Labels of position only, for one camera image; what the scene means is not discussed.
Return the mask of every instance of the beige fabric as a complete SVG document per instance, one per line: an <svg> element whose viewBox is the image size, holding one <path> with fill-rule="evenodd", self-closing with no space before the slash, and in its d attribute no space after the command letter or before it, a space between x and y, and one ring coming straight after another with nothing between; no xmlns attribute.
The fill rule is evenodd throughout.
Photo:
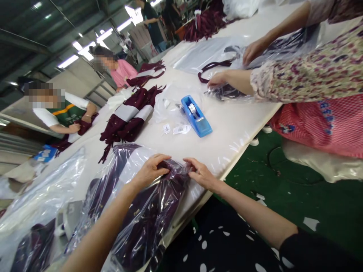
<svg viewBox="0 0 363 272"><path fill-rule="evenodd" d="M330 183L342 179L363 179L363 159L330 154L282 139L282 150L292 162L309 166Z"/></svg>

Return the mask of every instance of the small plastic bag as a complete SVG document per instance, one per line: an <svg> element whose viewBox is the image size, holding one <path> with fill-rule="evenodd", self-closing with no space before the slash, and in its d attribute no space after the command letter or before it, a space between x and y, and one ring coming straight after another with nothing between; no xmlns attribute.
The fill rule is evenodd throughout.
<svg viewBox="0 0 363 272"><path fill-rule="evenodd" d="M66 255L74 251L123 186L155 153L135 143L113 147L113 156L107 158L105 167L88 187L81 217L65 251ZM168 168L170 172L157 178L136 196L103 271L136 272L145 266L145 271L153 272L160 264L165 251L163 236L188 187L190 166L182 166L171 159L159 166Z"/></svg>
<svg viewBox="0 0 363 272"><path fill-rule="evenodd" d="M85 162L81 148L9 206L0 219L0 271L43 271L49 265L55 217L72 199Z"/></svg>

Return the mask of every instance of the sleeve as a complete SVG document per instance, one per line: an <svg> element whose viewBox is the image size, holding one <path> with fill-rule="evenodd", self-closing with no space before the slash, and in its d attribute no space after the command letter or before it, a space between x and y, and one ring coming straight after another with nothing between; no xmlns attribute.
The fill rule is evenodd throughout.
<svg viewBox="0 0 363 272"><path fill-rule="evenodd" d="M122 66L125 68L127 73L127 78L133 79L136 77L139 73L136 71L134 67L130 63L128 63L126 60L119 60L119 62L122 63Z"/></svg>
<svg viewBox="0 0 363 272"><path fill-rule="evenodd" d="M267 61L251 73L257 100L317 102L361 94L363 24L301 57Z"/></svg>
<svg viewBox="0 0 363 272"><path fill-rule="evenodd" d="M329 18L335 0L308 0L310 13L306 25L311 26L323 22Z"/></svg>
<svg viewBox="0 0 363 272"><path fill-rule="evenodd" d="M74 94L70 94L70 93L65 93L65 99L69 102L71 102L73 105L77 106L78 108L81 109L87 109L88 106L88 101L80 98L78 96L75 96Z"/></svg>
<svg viewBox="0 0 363 272"><path fill-rule="evenodd" d="M282 243L279 255L282 271L363 271L349 252L301 228Z"/></svg>
<svg viewBox="0 0 363 272"><path fill-rule="evenodd" d="M43 121L43 123L47 126L47 127L51 127L54 125L58 125L59 121L58 119L51 114L50 112L48 112L46 109L33 109L33 112L35 113L35 115Z"/></svg>

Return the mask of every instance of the person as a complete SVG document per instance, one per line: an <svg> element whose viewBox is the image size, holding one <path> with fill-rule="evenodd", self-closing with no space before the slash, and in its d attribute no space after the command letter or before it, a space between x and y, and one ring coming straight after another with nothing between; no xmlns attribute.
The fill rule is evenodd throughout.
<svg viewBox="0 0 363 272"><path fill-rule="evenodd" d="M138 75L138 72L131 64L126 60L117 59L111 50L98 45L95 48L90 46L90 51L110 70L111 76L117 85L116 92L127 89L130 86L127 79L133 79Z"/></svg>
<svg viewBox="0 0 363 272"><path fill-rule="evenodd" d="M248 65L275 39L302 27L361 15L360 1L306 1L250 44L243 62ZM224 83L257 100L284 103L269 121L283 137L324 152L363 158L363 21L304 56L267 61L249 71L224 71L214 75L208 85Z"/></svg>
<svg viewBox="0 0 363 272"><path fill-rule="evenodd" d="M143 24L148 28L152 44L156 51L161 53L166 50L166 41L159 28L159 17L150 3L146 0L136 0L136 5L141 8L141 14L144 18Z"/></svg>
<svg viewBox="0 0 363 272"><path fill-rule="evenodd" d="M60 134L77 133L77 120L92 123L97 107L76 95L52 88L52 83L31 81L24 84L24 95L33 105L33 112L52 131Z"/></svg>
<svg viewBox="0 0 363 272"><path fill-rule="evenodd" d="M158 168L158 164L170 158L156 154L145 162L84 236L61 271L101 271L133 199L155 178L168 173L168 169ZM177 262L176 270L173 272L321 271L321 269L362 271L362 264L334 243L319 235L303 231L268 207L216 179L208 168L196 159L185 158L184 161L193 165L193 171L189 173L190 178L205 189L221 196L243 220L236 212L234 215L238 222L235 218L232 219L233 216L228 212L219 213L218 215L226 215L223 221L218 221L214 226L209 224L206 228L202 227L204 230L198 231L187 252L180 253L180 261ZM280 262L276 259L274 251L257 233L275 251L279 250ZM215 239L209 239L207 242L207 236L212 234Z"/></svg>

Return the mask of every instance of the label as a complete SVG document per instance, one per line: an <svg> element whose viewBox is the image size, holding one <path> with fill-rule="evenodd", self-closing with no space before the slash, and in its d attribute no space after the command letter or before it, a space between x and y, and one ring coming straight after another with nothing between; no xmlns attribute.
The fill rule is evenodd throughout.
<svg viewBox="0 0 363 272"><path fill-rule="evenodd" d="M165 134L168 134L170 132L170 126L169 126L169 124L164 125L163 126L163 129L164 129L164 133Z"/></svg>

